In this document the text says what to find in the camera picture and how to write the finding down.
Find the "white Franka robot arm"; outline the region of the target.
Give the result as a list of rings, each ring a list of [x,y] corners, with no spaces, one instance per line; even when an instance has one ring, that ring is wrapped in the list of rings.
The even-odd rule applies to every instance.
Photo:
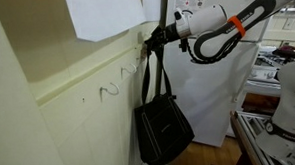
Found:
[[[228,129],[241,80],[249,74],[259,47],[246,32],[292,0],[211,0],[152,32],[146,45],[163,47],[178,105],[185,110],[195,138],[218,145]],[[263,152],[282,165],[295,165],[295,62],[278,70],[280,101],[256,139]]]

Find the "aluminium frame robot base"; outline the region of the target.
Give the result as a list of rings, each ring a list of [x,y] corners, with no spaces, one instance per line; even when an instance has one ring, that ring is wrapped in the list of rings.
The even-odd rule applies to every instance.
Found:
[[[230,125],[234,131],[242,155],[249,159],[251,165],[281,165],[278,161],[263,152],[256,144],[256,138],[265,128],[268,115],[249,112],[231,112]]]

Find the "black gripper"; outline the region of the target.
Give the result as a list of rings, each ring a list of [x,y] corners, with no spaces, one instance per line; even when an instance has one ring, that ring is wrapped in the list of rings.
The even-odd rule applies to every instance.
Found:
[[[157,26],[151,34],[151,37],[145,41],[148,50],[154,50],[161,46],[170,43],[171,41],[178,40],[180,36],[176,30],[176,24],[172,23],[165,28]]]

